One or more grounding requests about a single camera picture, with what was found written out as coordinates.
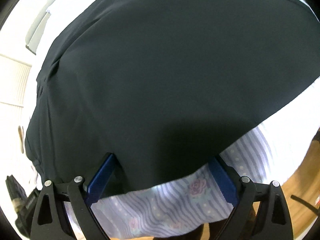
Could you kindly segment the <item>black pants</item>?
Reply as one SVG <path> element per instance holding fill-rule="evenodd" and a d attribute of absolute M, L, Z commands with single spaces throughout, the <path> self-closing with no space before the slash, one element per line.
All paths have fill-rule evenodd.
<path fill-rule="evenodd" d="M 319 77 L 299 0 L 96 0 L 54 40 L 26 152 L 68 183 L 107 153 L 125 192 L 195 172 Z"/>

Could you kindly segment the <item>purple floral bed sheet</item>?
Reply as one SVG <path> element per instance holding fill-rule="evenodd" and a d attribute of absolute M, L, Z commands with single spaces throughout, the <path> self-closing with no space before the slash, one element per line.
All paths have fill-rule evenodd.
<path fill-rule="evenodd" d="M 269 144 L 256 127 L 221 153 L 239 176 L 264 183 L 270 172 Z M 191 175 L 147 190 L 102 198 L 91 210 L 110 238 L 171 237 L 183 235 L 204 223 L 228 218 L 239 199 L 232 184 L 219 179 L 215 163 Z"/>

